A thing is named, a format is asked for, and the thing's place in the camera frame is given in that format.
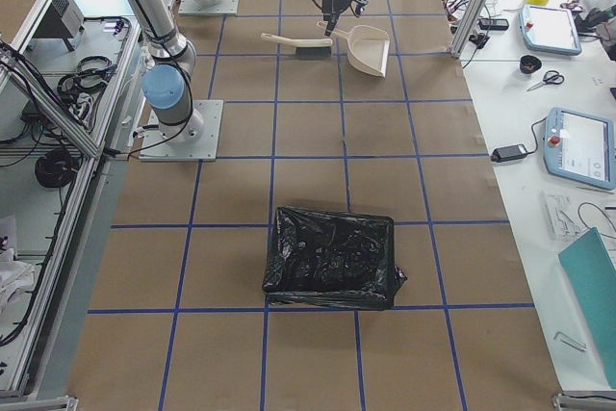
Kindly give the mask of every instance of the black object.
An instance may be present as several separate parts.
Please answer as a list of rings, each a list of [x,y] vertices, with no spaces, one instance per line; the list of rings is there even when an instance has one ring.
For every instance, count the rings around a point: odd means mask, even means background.
[[[297,47],[295,57],[298,60],[321,60],[331,57],[331,47]]]
[[[505,18],[480,18],[479,29],[482,31],[506,31],[509,29],[509,21]]]
[[[32,100],[28,100],[26,106],[24,106],[23,110],[21,110],[21,116],[19,118],[26,124],[30,124],[41,120],[42,115],[39,113],[39,110],[34,102]]]
[[[495,163],[506,163],[507,161],[523,159],[529,154],[530,153],[523,144],[512,144],[492,151],[490,159]]]
[[[532,74],[541,69],[541,60],[533,55],[524,55],[520,59],[520,71],[523,74]]]
[[[391,218],[276,210],[263,280],[269,301],[386,310],[405,280]]]
[[[616,5],[612,5],[609,9],[599,10],[593,9],[588,12],[588,15],[584,19],[581,16],[577,16],[574,22],[576,23],[576,29],[580,33],[588,33],[594,31],[596,26],[605,23],[616,16]]]
[[[469,42],[474,43],[479,50],[485,47],[485,44],[488,43],[488,40],[490,40],[490,36],[483,33],[471,34],[469,36]]]
[[[68,185],[79,169],[79,161],[65,148],[56,148],[37,159],[35,176],[45,188],[61,188]]]

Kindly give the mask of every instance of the touchscreen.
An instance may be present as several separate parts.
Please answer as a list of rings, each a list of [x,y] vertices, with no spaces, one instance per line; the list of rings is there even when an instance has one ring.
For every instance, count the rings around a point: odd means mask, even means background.
[[[562,113],[561,168],[568,172],[609,181],[607,178],[607,124],[588,117]]]

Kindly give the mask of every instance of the power adapter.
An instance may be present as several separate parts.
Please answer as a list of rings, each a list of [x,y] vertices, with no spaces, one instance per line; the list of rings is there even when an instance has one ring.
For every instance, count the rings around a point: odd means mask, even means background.
[[[42,115],[39,113],[39,110],[35,106],[32,100],[28,100],[26,106],[23,110],[21,110],[21,116],[19,117],[26,124],[31,124],[34,122],[38,122],[42,119]]]
[[[529,154],[530,153],[523,144],[512,144],[496,148],[492,151],[490,159],[495,163],[506,163],[507,161],[523,159]]]

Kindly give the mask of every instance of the black trash bag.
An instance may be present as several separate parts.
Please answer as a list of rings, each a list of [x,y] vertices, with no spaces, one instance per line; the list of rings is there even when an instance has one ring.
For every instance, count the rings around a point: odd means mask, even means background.
[[[269,301],[386,310],[404,281],[391,218],[276,210],[263,281]]]

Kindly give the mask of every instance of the white desk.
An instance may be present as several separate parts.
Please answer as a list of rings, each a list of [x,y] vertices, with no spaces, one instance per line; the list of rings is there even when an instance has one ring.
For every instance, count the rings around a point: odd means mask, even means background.
[[[528,51],[517,24],[500,37],[496,33],[491,36],[486,48],[478,51],[474,61],[464,69],[489,151],[521,142],[532,149],[530,125],[556,106],[616,120],[616,101],[609,92],[610,87],[616,87],[616,63],[609,60],[598,42],[584,44],[582,55],[573,58],[532,53],[554,63],[544,64],[540,71],[525,76],[519,71],[518,61]],[[465,54],[470,56],[473,50],[471,45]],[[565,75],[565,83],[526,92],[549,68]],[[536,130],[541,139],[543,124]],[[613,392],[558,262],[558,252],[568,244],[552,237],[542,192],[570,196],[573,210],[583,201],[599,206],[616,203],[616,195],[581,190],[579,183],[547,174],[542,148],[520,162],[494,165],[494,170],[562,389]],[[592,211],[584,209],[584,217],[591,225],[606,230],[605,221]],[[588,349],[581,352],[555,340],[558,331],[587,344]]]
[[[567,57],[565,55],[557,55],[553,53],[544,53],[530,51],[526,49],[522,33],[520,32],[520,20],[518,18],[518,8],[524,0],[497,0],[498,17],[504,17],[509,20],[509,29],[507,31],[490,31],[490,40],[487,45],[477,50],[473,61],[493,61],[493,60],[511,60],[519,61],[523,55],[534,55],[542,62],[595,62],[596,60],[609,61],[605,54],[601,42],[599,40],[580,38],[582,40],[582,53],[576,57]],[[559,5],[567,0],[550,0],[548,7],[558,8]],[[482,16],[487,16],[484,9]],[[460,60],[466,62],[475,52],[475,46],[468,43]]]

